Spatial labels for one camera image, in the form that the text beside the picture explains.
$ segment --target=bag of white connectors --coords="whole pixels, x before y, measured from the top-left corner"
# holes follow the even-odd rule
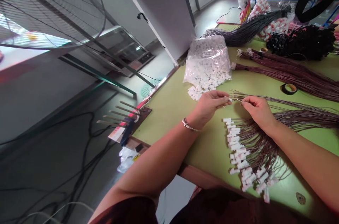
[[[232,79],[231,63],[225,39],[212,35],[192,41],[186,59],[184,82],[193,84],[188,94],[199,100],[204,92],[214,90]]]

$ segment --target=right hand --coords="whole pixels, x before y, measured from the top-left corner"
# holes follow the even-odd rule
[[[243,99],[242,106],[250,113],[253,120],[264,131],[272,128],[278,123],[265,99],[257,96],[247,96]]]

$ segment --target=dark shirt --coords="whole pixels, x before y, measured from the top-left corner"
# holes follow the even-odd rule
[[[147,197],[123,200],[98,215],[90,224],[157,224],[156,207]],[[286,208],[262,200],[245,199],[222,188],[200,191],[171,224],[310,223]]]

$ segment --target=silver bracelet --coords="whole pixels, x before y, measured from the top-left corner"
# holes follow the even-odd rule
[[[186,122],[186,118],[184,118],[182,120],[184,126],[187,128],[187,129],[190,129],[191,131],[194,131],[194,132],[199,132],[200,130],[197,130],[197,129],[193,129],[191,126],[188,125],[188,123]]]

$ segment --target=fan guard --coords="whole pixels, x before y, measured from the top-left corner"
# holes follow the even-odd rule
[[[0,45],[79,46],[100,35],[105,19],[102,0],[0,0]]]

